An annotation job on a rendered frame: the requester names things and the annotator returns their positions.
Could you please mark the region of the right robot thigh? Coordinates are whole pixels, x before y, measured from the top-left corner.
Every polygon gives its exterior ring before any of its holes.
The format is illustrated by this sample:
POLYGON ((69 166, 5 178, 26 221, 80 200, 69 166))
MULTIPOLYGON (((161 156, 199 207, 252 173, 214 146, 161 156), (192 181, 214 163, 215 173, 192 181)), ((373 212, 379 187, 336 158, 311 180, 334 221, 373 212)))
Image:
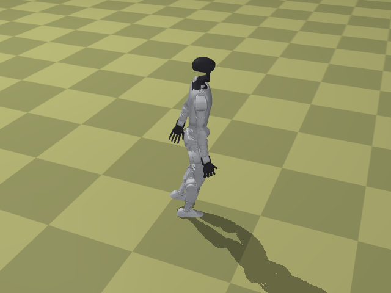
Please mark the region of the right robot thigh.
MULTIPOLYGON (((201 157, 199 155, 197 145, 191 145, 189 147, 188 155, 190 164, 192 164, 193 177, 190 177, 185 182, 185 188, 188 184, 195 184, 197 189, 203 184, 205 178, 203 172, 203 165, 201 157)), ((207 173, 206 173, 207 174, 207 173)))

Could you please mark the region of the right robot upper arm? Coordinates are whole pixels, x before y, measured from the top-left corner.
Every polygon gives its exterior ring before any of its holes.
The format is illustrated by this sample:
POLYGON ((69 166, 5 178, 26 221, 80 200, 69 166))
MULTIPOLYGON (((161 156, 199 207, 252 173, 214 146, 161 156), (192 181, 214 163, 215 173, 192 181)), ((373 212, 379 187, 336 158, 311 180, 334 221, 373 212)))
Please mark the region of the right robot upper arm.
POLYGON ((204 95, 197 95, 194 101, 195 109, 195 123, 196 123, 196 133, 199 131, 205 131, 206 137, 209 136, 210 130, 205 126, 206 123, 206 112, 208 109, 208 101, 204 95))

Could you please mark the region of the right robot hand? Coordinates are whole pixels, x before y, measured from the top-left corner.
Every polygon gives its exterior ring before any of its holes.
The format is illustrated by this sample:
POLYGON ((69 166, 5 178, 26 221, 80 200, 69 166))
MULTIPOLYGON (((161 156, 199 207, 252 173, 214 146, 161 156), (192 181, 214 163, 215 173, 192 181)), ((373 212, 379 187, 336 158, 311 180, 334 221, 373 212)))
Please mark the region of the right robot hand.
MULTIPOLYGON (((209 156, 209 155, 208 155, 209 156)), ((209 159, 210 159, 210 156, 209 156, 209 159)), ((217 169, 217 167, 216 166, 214 166, 212 163, 211 163, 211 159, 210 159, 210 161, 208 162, 208 163, 206 163, 206 164, 204 164, 203 163, 203 160, 202 160, 202 158, 201 158, 201 161, 202 161, 202 165, 204 166, 203 167, 203 172, 204 172, 204 178, 206 178, 206 177, 210 177, 210 176, 212 176, 212 172, 213 172, 213 174, 215 175, 215 172, 214 172, 214 168, 215 169, 217 169), (206 173, 207 173, 207 175, 206 175, 206 173), (210 173, 210 174, 209 174, 210 173)))

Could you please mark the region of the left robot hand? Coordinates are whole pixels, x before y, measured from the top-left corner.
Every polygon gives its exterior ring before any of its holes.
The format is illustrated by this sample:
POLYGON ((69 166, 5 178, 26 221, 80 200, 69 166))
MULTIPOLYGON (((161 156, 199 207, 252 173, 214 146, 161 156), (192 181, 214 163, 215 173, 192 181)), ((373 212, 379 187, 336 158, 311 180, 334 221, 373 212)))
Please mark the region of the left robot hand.
MULTIPOLYGON (((177 120, 177 123, 178 123, 178 120, 177 120)), ((184 132, 183 132, 184 129, 183 129, 183 128, 184 128, 184 126, 185 126, 185 122, 184 122, 183 127, 178 126, 177 123, 176 123, 176 126, 173 128, 173 130, 172 130, 172 132, 171 132, 171 134, 170 134, 170 136, 169 136, 169 140, 170 140, 172 134, 174 133, 174 134, 173 134, 173 137, 172 137, 172 140, 171 140, 171 142, 172 142, 173 139, 174 139, 174 137, 175 137, 175 134, 176 134, 174 143, 176 142, 177 137, 178 137, 178 142, 177 142, 177 143, 179 143, 181 133, 182 133, 182 136, 183 136, 182 139, 184 140, 184 132), (178 136, 178 135, 179 135, 179 136, 178 136)))

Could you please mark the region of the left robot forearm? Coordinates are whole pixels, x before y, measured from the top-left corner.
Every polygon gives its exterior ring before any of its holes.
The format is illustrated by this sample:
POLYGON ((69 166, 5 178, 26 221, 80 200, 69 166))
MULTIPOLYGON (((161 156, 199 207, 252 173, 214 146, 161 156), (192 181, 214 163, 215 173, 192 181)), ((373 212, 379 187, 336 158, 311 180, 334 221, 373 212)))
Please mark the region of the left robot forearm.
POLYGON ((186 105, 186 102, 183 104, 181 114, 178 118, 178 126, 183 127, 184 122, 187 120, 187 117, 189 116, 189 107, 186 105))

